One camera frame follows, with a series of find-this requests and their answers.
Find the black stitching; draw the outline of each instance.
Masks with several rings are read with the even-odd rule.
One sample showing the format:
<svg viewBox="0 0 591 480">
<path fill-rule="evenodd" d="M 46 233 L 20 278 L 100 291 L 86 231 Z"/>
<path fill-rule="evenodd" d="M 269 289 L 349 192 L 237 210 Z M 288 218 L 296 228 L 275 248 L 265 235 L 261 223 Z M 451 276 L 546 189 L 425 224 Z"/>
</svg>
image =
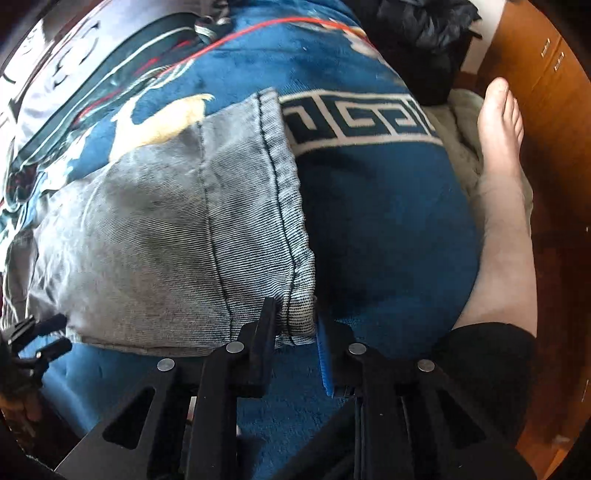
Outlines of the black stitching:
<svg viewBox="0 0 591 480">
<path fill-rule="evenodd" d="M 198 172 L 199 172 L 199 180 L 201 181 L 201 183 L 203 185 L 203 200 L 205 201 L 205 212 L 207 214 L 207 230 L 209 231 L 209 238 L 211 239 L 213 262 L 216 267 L 217 279 L 220 282 L 220 288 L 222 289 L 223 300 L 224 300 L 224 303 L 226 304 L 226 310 L 228 311 L 228 316 L 230 317 L 230 340 L 232 340 L 232 311 L 230 309 L 228 292 L 226 292 L 226 289 L 224 288 L 224 285 L 223 285 L 222 274 L 220 272 L 219 261 L 217 259 L 216 245 L 215 245 L 215 242 L 213 241 L 212 217 L 211 217 L 211 215 L 209 215 L 209 200 L 207 199 L 207 188 L 205 186 L 205 180 L 204 180 L 203 174 L 202 174 L 203 162 L 205 159 L 205 145 L 203 143 L 202 125 L 197 124 L 197 129 L 199 132 L 199 144 L 201 146 L 201 163 L 199 164 Z"/>
<path fill-rule="evenodd" d="M 261 94 L 257 92 L 256 99 L 258 102 L 258 109 L 259 109 L 259 129 L 261 130 L 261 137 L 262 143 L 265 148 L 265 152 L 267 152 L 267 156 L 269 157 L 269 162 L 271 163 L 271 167 L 273 167 L 273 178 L 275 180 L 275 199 L 277 201 L 277 209 L 279 210 L 279 218 L 281 219 L 281 230 L 283 231 L 283 236 L 285 237 L 285 243 L 287 244 L 287 249 L 290 254 L 291 260 L 291 268 L 293 269 L 293 275 L 291 276 L 290 282 L 290 292 L 287 297 L 287 308 L 285 310 L 285 326 L 287 327 L 287 336 L 290 338 L 290 342 L 292 345 L 295 345 L 293 338 L 291 337 L 291 329 L 290 329 L 290 306 L 291 306 L 291 295 L 293 294 L 295 283 L 296 283 L 296 259 L 291 249 L 291 244 L 287 238 L 287 230 L 285 228 L 285 219 L 283 218 L 283 210 L 281 209 L 281 203 L 279 201 L 279 182 L 277 180 L 277 169 L 275 168 L 275 161 L 271 156 L 271 149 L 269 148 L 269 143 L 267 143 L 267 138 L 265 136 L 265 131 L 262 127 L 262 104 L 261 104 Z"/>
</svg>

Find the red cord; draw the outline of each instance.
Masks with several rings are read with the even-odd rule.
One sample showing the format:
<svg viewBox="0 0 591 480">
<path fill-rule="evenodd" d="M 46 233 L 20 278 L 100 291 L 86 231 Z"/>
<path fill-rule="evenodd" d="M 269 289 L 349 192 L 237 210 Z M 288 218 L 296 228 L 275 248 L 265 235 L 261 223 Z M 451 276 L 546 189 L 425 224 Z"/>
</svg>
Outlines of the red cord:
<svg viewBox="0 0 591 480">
<path fill-rule="evenodd" d="M 173 68 L 176 68 L 179 65 L 181 65 L 189 60 L 194 60 L 194 59 L 200 57 L 201 55 L 206 54 L 208 51 L 218 48 L 218 47 L 224 45 L 224 43 L 227 43 L 230 40 L 234 40 L 238 37 L 246 35 L 247 33 L 254 32 L 255 30 L 258 30 L 263 27 L 269 27 L 270 25 L 277 25 L 280 23 L 295 23 L 295 22 L 315 23 L 318 25 L 324 25 L 325 27 L 332 27 L 335 29 L 344 30 L 346 32 L 352 33 L 356 37 L 361 38 L 365 43 L 367 43 L 373 47 L 373 45 L 367 39 L 367 37 L 361 36 L 359 34 L 359 32 L 355 31 L 352 27 L 342 24 L 342 23 L 339 23 L 339 22 L 335 22 L 332 20 L 322 20 L 320 18 L 311 18 L 311 17 L 274 18 L 273 20 L 266 20 L 264 22 L 257 23 L 256 25 L 251 25 L 250 27 L 245 28 L 244 30 L 240 30 L 238 32 L 235 32 L 235 33 L 232 33 L 232 34 L 226 35 L 225 37 L 220 38 L 217 42 L 214 42 L 211 45 L 208 45 L 207 47 L 199 50 L 198 52 L 195 52 L 192 55 L 189 55 L 186 59 L 178 61 L 177 63 L 171 65 L 169 68 L 167 68 L 162 73 L 160 73 L 158 75 L 158 77 L 161 77 L 162 75 L 170 72 L 170 70 L 172 70 Z"/>
</svg>

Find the big toe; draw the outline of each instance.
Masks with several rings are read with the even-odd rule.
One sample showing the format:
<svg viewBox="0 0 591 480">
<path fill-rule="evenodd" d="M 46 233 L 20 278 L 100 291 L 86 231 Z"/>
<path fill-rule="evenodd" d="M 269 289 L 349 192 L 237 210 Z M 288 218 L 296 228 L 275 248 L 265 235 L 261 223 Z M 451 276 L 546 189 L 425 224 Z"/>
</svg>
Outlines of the big toe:
<svg viewBox="0 0 591 480">
<path fill-rule="evenodd" d="M 503 114 L 507 96 L 509 95 L 509 83 L 504 78 L 497 78 L 491 82 L 486 89 L 486 96 L 482 110 L 484 112 L 494 112 Z"/>
</svg>

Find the metal handle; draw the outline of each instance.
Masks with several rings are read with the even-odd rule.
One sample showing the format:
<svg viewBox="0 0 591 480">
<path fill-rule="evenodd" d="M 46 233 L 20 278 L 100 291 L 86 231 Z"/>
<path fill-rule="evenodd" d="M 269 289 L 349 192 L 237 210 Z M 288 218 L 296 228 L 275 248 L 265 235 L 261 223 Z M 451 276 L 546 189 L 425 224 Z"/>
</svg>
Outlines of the metal handle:
<svg viewBox="0 0 591 480">
<path fill-rule="evenodd" d="M 549 39 L 549 38 L 547 38 L 547 39 L 546 39 L 546 43 L 545 43 L 545 45 L 544 45 L 544 48 L 542 49 L 542 53 L 541 53 L 541 55 L 542 55 L 542 58 L 544 58 L 544 57 L 546 56 L 546 53 L 548 53 L 548 48 L 550 48 L 550 43 L 551 43 L 551 42 L 550 42 L 550 39 Z"/>
<path fill-rule="evenodd" d="M 558 60 L 556 61 L 556 65 L 554 65 L 555 72 L 557 72 L 558 69 L 560 68 L 560 64 L 562 63 L 563 58 L 564 58 L 564 52 L 561 52 L 560 57 L 558 57 Z"/>
</svg>

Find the silver screw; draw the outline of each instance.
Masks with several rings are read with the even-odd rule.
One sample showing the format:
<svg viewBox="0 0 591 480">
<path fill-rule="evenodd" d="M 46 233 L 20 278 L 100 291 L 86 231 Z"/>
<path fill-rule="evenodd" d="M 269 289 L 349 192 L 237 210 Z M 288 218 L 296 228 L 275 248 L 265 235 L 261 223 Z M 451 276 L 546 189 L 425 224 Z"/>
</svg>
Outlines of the silver screw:
<svg viewBox="0 0 591 480">
<path fill-rule="evenodd" d="M 349 352 L 353 355 L 363 355 L 367 351 L 368 348 L 362 343 L 351 343 L 351 345 L 349 345 Z"/>
<path fill-rule="evenodd" d="M 419 360 L 417 363 L 417 367 L 421 372 L 432 372 L 435 370 L 435 364 L 430 360 Z"/>
<path fill-rule="evenodd" d="M 168 372 L 174 368 L 174 360 L 172 358 L 163 358 L 158 362 L 158 370 L 161 372 Z"/>
<path fill-rule="evenodd" d="M 240 353 L 244 350 L 244 343 L 242 342 L 230 342 L 226 345 L 226 351 L 228 353 Z"/>
</svg>

